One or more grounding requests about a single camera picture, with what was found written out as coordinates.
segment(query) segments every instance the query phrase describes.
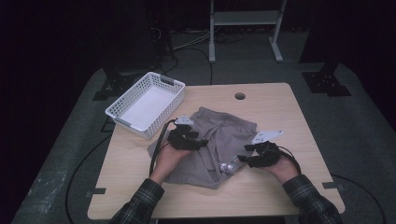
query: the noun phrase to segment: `person's left hand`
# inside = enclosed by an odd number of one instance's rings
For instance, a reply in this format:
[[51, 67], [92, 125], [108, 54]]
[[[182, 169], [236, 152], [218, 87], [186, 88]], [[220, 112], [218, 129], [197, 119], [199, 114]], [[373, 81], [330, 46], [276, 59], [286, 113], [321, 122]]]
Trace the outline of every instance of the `person's left hand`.
[[149, 177], [159, 185], [161, 185], [163, 180], [172, 173], [184, 157], [194, 152], [191, 150], [174, 149], [167, 141], [164, 142], [163, 146], [164, 147], [157, 156], [154, 171]]

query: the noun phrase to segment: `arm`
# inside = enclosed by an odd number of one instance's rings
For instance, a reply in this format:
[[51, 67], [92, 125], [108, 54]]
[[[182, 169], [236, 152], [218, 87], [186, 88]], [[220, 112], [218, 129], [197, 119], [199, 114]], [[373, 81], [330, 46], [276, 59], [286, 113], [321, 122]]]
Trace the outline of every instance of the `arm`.
[[109, 223], [149, 223], [152, 211], [163, 196], [161, 187], [164, 179], [172, 173], [178, 163], [192, 151], [176, 150], [165, 145], [157, 157], [156, 166], [151, 176], [146, 179], [131, 201], [111, 218]]
[[300, 223], [343, 223], [334, 204], [321, 196], [305, 175], [299, 175], [285, 157], [275, 165], [260, 169], [270, 172], [282, 184], [293, 204], [301, 210]]

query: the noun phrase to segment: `gray cloth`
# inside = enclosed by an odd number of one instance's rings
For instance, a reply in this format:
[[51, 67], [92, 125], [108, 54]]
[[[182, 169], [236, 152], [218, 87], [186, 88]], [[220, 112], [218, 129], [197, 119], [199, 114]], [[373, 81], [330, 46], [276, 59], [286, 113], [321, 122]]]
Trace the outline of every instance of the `gray cloth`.
[[[232, 167], [236, 155], [251, 156], [252, 152], [245, 151], [244, 145], [251, 144], [256, 136], [257, 124], [204, 107], [200, 107], [190, 119], [194, 121], [192, 130], [199, 133], [196, 140], [206, 139], [209, 142], [207, 147], [201, 147], [183, 159], [174, 172], [166, 177], [165, 182], [217, 189], [221, 182], [230, 178], [243, 165], [239, 162]], [[157, 141], [148, 147], [151, 157]], [[232, 170], [224, 172], [224, 167]]]

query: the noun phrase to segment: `gray carpet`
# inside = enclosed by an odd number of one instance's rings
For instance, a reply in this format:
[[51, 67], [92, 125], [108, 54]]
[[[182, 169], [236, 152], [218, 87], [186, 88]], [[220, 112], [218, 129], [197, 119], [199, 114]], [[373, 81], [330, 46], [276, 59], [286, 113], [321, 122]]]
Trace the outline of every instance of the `gray carpet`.
[[[242, 41], [216, 45], [217, 61], [212, 64], [212, 84], [289, 83], [330, 172], [364, 186], [383, 207], [388, 223], [396, 223], [396, 133], [364, 91], [357, 76], [340, 65], [335, 75], [352, 96], [313, 94], [302, 72], [318, 71], [322, 64], [298, 63], [307, 33], [281, 32], [278, 45], [283, 63], [275, 61], [268, 36], [267, 33], [249, 34], [244, 35]], [[174, 35], [174, 46], [194, 38], [196, 35]], [[206, 43], [193, 48], [201, 49], [207, 55]], [[167, 75], [188, 86], [209, 85], [209, 63], [204, 54], [195, 49], [175, 52], [178, 64]], [[174, 65], [175, 61], [167, 57], [162, 67], [166, 71]], [[74, 223], [106, 223], [87, 217], [90, 191], [95, 187], [109, 140], [98, 144], [114, 127], [111, 123], [106, 124], [105, 109], [117, 98], [92, 100], [105, 79], [101, 69], [92, 75], [13, 223], [70, 223], [65, 212], [66, 191], [78, 165], [93, 149], [74, 176], [68, 207]], [[367, 192], [341, 178], [334, 180], [344, 187], [340, 193], [346, 205], [342, 214], [345, 223], [382, 223], [380, 210]], [[295, 217], [286, 220], [296, 223]]]

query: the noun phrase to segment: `plaid shirt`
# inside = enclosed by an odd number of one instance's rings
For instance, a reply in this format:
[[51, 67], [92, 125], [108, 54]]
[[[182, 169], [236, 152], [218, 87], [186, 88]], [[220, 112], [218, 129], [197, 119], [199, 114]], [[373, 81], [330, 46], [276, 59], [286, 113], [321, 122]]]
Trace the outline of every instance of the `plaid shirt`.
[[[322, 197], [305, 175], [298, 175], [283, 185], [291, 201], [301, 210], [302, 224], [339, 224], [340, 215], [335, 206]], [[163, 188], [146, 179], [134, 197], [126, 203], [109, 223], [149, 223], [152, 211], [163, 196]]]
[[298, 175], [283, 184], [293, 204], [300, 208], [302, 224], [343, 223], [337, 208], [321, 196], [305, 175]]

